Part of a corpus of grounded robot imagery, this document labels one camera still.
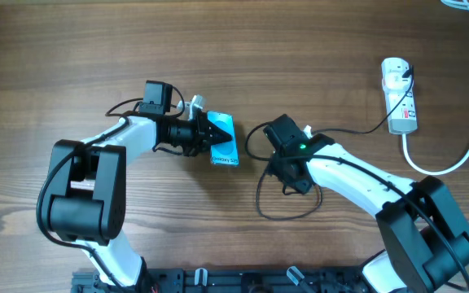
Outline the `teal screen Galaxy smartphone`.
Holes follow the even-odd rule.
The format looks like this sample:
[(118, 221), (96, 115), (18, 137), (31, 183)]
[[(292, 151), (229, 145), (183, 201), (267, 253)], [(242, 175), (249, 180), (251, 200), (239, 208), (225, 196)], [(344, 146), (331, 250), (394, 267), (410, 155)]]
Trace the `teal screen Galaxy smartphone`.
[(213, 144), (211, 162), (216, 165), (237, 167), (239, 153), (235, 137), (235, 124), (232, 115), (209, 111), (208, 121), (213, 124)]

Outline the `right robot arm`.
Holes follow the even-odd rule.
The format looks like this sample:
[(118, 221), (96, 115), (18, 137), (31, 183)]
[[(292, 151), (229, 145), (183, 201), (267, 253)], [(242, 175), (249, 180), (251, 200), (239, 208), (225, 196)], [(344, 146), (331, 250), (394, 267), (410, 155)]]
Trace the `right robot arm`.
[(469, 291), (469, 222), (437, 177), (398, 177), (358, 159), (332, 138), (300, 129), (287, 115), (265, 124), (274, 148), (266, 173), (304, 195), (343, 195), (376, 220), (384, 250), (361, 270), (376, 292), (434, 292), (461, 274)]

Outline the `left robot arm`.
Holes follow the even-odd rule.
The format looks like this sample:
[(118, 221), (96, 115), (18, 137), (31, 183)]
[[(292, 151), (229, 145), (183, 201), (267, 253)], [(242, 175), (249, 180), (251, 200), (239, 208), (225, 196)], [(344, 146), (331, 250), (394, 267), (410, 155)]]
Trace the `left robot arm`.
[[(110, 129), (81, 141), (59, 140), (36, 207), (39, 230), (51, 242), (81, 249), (95, 273), (74, 278), (74, 291), (157, 292), (159, 283), (122, 229), (126, 169), (147, 151), (194, 157), (209, 152), (213, 164), (239, 163), (232, 116), (206, 112), (201, 96), (172, 103), (176, 87), (146, 81), (134, 108)], [(172, 114), (172, 108), (178, 113)]]

